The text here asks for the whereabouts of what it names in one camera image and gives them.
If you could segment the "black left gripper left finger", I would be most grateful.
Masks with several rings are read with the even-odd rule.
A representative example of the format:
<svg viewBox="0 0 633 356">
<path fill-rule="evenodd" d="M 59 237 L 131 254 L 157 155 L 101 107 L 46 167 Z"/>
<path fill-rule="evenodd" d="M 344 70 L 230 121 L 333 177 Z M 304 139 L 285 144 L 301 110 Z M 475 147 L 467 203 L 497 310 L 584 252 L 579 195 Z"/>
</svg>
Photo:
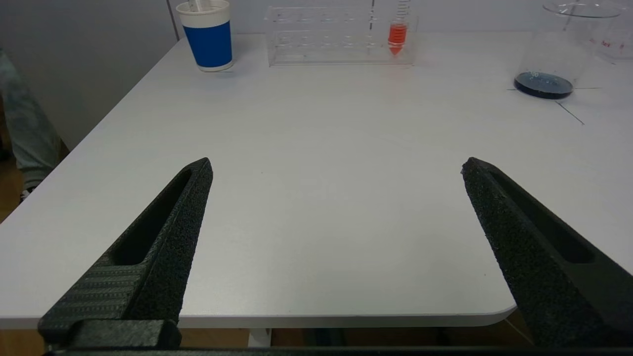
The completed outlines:
<svg viewBox="0 0 633 356">
<path fill-rule="evenodd" d="M 212 164 L 186 165 L 39 320 L 50 347 L 178 347 Z"/>
</svg>

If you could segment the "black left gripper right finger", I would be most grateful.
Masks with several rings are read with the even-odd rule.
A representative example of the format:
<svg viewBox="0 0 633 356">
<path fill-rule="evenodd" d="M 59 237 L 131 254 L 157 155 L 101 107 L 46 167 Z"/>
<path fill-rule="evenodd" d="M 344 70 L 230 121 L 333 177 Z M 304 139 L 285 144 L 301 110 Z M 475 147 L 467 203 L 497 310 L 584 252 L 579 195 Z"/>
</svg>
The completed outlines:
<svg viewBox="0 0 633 356">
<path fill-rule="evenodd" d="M 461 173 L 534 343 L 631 347 L 632 275 L 496 166 L 471 157 Z"/>
</svg>

